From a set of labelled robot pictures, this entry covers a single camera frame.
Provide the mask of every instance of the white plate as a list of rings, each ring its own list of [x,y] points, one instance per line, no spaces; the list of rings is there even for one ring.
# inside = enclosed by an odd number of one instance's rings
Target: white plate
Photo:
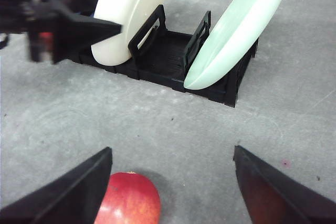
[[[121,33],[91,46],[95,60],[116,66],[131,58],[128,44],[163,0],[98,0],[95,18],[122,25]]]
[[[233,0],[195,58],[184,87],[204,89],[226,75],[263,32],[281,0]]]

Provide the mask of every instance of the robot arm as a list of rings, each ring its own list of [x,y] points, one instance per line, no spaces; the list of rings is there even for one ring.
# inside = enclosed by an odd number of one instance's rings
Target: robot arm
[[[0,34],[7,34],[0,37],[0,49],[7,45],[8,34],[27,32],[31,60],[42,61],[49,51],[56,63],[119,34],[121,25],[85,16],[97,1],[0,0]]]

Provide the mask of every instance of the red spot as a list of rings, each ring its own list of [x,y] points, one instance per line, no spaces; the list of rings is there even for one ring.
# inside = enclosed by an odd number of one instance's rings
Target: red spot
[[[283,166],[284,168],[290,168],[290,167],[291,167],[290,161],[287,160],[287,159],[283,159],[283,160],[281,161],[281,164],[282,164],[282,166]]]

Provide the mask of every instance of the gray floor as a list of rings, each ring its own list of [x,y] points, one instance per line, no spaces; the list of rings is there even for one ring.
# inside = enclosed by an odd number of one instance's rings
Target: gray floor
[[[166,0],[167,26],[192,33],[208,9],[215,24],[230,1]],[[2,207],[106,146],[113,173],[156,184],[162,224],[250,223],[236,144],[336,200],[335,11],[336,0],[283,0],[235,109],[70,61],[32,63],[14,36],[0,52]]]

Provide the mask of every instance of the light green plate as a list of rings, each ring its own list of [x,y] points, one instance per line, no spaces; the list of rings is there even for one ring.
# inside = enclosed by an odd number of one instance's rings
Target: light green plate
[[[281,0],[233,0],[195,58],[184,87],[204,89],[226,75],[263,32]]]

